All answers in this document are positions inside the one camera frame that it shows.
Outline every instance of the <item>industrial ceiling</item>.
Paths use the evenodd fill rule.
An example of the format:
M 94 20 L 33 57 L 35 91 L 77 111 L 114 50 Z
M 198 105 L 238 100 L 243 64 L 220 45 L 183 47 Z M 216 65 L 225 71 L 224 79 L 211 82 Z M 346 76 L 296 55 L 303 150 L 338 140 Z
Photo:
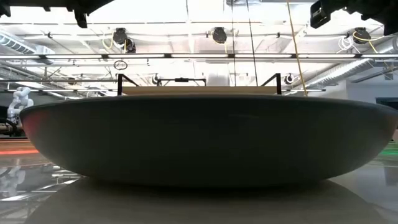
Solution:
M 291 1 L 293 27 L 300 54 L 361 54 L 374 53 L 367 43 L 353 42 L 355 28 L 364 27 L 371 35 L 373 45 L 394 43 L 394 36 L 383 36 L 384 26 L 372 19 L 363 21 L 359 13 L 349 14 L 344 10 L 334 12 L 332 20 L 314 29 L 310 26 L 310 7 L 314 1 Z M 113 32 L 125 28 L 127 36 L 134 40 L 136 54 L 294 54 L 294 43 L 289 14 L 285 1 L 247 5 L 231 5 L 225 0 L 173 0 L 173 1 L 129 1 L 117 0 L 92 12 L 86 18 L 88 28 L 82 29 L 76 23 L 75 15 L 65 8 L 51 8 L 45 12 L 41 7 L 11 7 L 12 16 L 0 18 L 0 33 L 20 40 L 29 46 L 44 46 L 46 54 L 122 54 L 123 48 L 111 45 Z M 222 27 L 227 40 L 224 44 L 215 42 L 212 34 L 216 27 Z M 395 53 L 384 48 L 381 53 Z M 21 54 L 7 45 L 0 46 L 4 55 Z M 256 86 L 275 73 L 282 76 L 299 74 L 295 60 L 275 57 L 272 60 L 215 59 L 215 58 L 137 58 L 124 59 L 127 69 L 116 70 L 116 59 L 54 59 L 50 63 L 37 60 L 6 60 L 2 65 L 2 79 L 113 79 L 123 72 L 139 85 L 154 85 L 153 78 L 186 77 L 200 78 L 209 73 L 231 75 L 231 85 Z M 338 64 L 352 62 L 325 58 L 304 60 L 302 71 L 305 80 L 314 88 L 335 85 L 336 80 L 314 82 L 317 76 L 330 71 Z M 372 68 L 385 69 L 385 63 L 378 62 Z M 29 73 L 18 72 L 16 68 Z M 300 88 L 298 80 L 284 88 Z M 115 83 L 35 83 L 32 88 L 100 88 L 115 89 Z M 98 96 L 90 93 L 80 97 Z

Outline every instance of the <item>white robotic arm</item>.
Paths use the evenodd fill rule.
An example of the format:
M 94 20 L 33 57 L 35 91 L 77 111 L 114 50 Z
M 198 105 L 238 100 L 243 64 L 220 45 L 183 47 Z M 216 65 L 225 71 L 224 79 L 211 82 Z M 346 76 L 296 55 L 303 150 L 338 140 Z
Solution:
M 30 88 L 29 87 L 19 87 L 17 91 L 14 92 L 14 99 L 9 105 L 7 110 L 7 118 L 15 124 L 18 124 L 19 113 L 27 107 L 33 106 L 34 102 L 29 99 Z

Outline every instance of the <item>yellow cable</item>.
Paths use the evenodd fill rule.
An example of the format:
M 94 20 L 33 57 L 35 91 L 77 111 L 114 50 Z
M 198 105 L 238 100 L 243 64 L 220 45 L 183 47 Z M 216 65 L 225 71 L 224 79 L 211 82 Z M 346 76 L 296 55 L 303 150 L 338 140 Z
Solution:
M 296 37 L 295 37 L 295 32 L 294 32 L 294 28 L 293 28 L 293 20 L 292 20 L 292 13 L 290 11 L 290 3 L 289 0 L 286 0 L 287 3 L 287 10 L 289 11 L 289 18 L 290 18 L 290 26 L 292 28 L 292 36 L 293 36 L 293 42 L 294 42 L 294 49 L 296 51 L 296 58 L 297 58 L 297 64 L 298 64 L 298 71 L 300 72 L 300 79 L 301 79 L 301 83 L 303 85 L 303 89 L 304 89 L 304 95 L 308 96 L 308 91 L 307 91 L 307 87 L 305 87 L 305 80 L 303 77 L 303 73 L 301 71 L 301 64 L 300 64 L 300 58 L 299 58 L 299 51 L 297 50 L 297 43 L 296 43 Z
M 104 45 L 104 47 L 105 47 L 106 49 L 111 49 L 112 46 L 113 46 L 113 34 L 114 34 L 114 33 L 112 33 L 111 45 L 110 45 L 109 47 L 105 44 L 105 39 L 104 39 L 104 38 L 102 39 L 102 44 Z
M 374 47 L 374 45 L 372 44 L 372 42 L 371 42 L 371 41 L 368 41 L 368 43 L 369 43 L 369 45 L 372 47 L 372 49 L 374 50 L 374 52 L 375 52 L 376 54 L 378 54 L 379 52 L 376 50 L 376 48 Z M 390 66 L 388 66 L 388 64 L 387 64 L 386 62 L 384 62 L 384 64 L 387 66 L 387 68 L 390 68 L 391 71 L 394 69 L 394 68 L 391 68 Z
M 375 52 L 376 54 L 378 54 L 379 52 L 376 50 L 376 48 L 374 47 L 374 45 L 372 44 L 371 41 L 369 41 L 369 44 L 370 44 L 371 47 L 373 48 L 374 52 Z
M 369 42 L 370 42 L 370 41 L 380 40 L 381 38 L 385 38 L 385 36 L 382 36 L 382 37 L 379 37 L 379 38 L 376 38 L 376 39 L 370 39 L 370 40 L 369 40 L 369 39 L 362 39 L 362 38 L 359 38 L 359 37 L 355 36 L 355 34 L 357 34 L 357 33 L 358 33 L 358 32 L 355 31 L 355 32 L 353 33 L 353 37 L 357 38 L 358 40 L 362 40 L 362 41 L 369 41 Z

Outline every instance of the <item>lighting fixture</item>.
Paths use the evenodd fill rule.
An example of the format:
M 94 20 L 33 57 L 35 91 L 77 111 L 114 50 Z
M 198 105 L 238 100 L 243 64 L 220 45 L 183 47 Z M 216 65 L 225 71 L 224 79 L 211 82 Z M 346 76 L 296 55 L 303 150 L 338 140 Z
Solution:
M 91 54 L 91 55 L 46 55 L 48 59 L 95 59 L 102 58 L 102 55 Z
M 28 87 L 31 87 L 31 88 L 45 88 L 45 86 L 39 84 L 38 82 L 37 83 L 34 83 L 34 82 L 17 82 L 17 84 L 28 86 Z
M 355 54 L 300 54 L 299 58 L 353 58 Z
M 42 90 L 42 91 L 45 91 L 45 92 L 71 92 L 73 90 Z
M 172 54 L 173 58 L 228 58 L 228 54 Z
M 100 92 L 100 91 L 117 91 L 117 90 L 109 90 L 109 89 L 104 89 L 104 90 L 77 90 L 79 92 Z
M 164 58 L 164 54 L 110 54 L 109 58 Z
M 0 55 L 0 59 L 39 59 L 38 55 Z
M 291 58 L 291 54 L 254 54 L 256 58 Z M 253 54 L 236 54 L 236 58 L 253 58 Z
M 284 92 L 303 92 L 304 90 L 282 90 Z M 326 90 L 307 90 L 307 92 L 317 92 L 317 91 L 326 91 Z
M 217 44 L 225 44 L 227 36 L 224 27 L 215 27 L 212 32 L 212 38 Z
M 362 58 L 398 58 L 398 54 L 364 54 Z

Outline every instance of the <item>floor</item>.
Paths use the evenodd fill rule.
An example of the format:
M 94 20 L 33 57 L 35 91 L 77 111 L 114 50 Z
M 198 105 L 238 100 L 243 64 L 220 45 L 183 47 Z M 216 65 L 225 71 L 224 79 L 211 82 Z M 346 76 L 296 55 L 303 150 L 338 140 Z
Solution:
M 39 154 L 0 156 L 0 166 L 10 164 L 13 168 L 0 170 L 2 224 L 398 223 L 394 142 L 348 174 L 262 190 L 192 192 L 112 185 L 80 178 Z

